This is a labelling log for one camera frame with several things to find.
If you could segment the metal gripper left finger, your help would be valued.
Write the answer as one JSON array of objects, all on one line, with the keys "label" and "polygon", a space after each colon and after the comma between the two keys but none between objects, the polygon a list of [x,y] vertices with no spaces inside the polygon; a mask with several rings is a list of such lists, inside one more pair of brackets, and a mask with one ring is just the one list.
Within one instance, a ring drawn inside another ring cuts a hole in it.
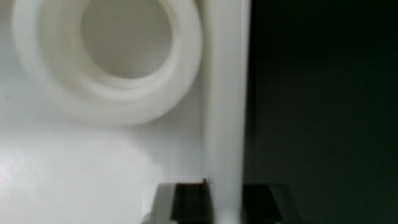
[{"label": "metal gripper left finger", "polygon": [[158,185],[149,224],[213,224],[211,194],[206,180]]}]

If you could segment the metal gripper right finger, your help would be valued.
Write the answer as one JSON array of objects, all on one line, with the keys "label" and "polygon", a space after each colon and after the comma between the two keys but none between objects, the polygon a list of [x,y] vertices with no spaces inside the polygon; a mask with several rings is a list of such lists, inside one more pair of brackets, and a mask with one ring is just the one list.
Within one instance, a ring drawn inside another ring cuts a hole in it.
[{"label": "metal gripper right finger", "polygon": [[304,224],[293,195],[281,184],[243,186],[245,224]]}]

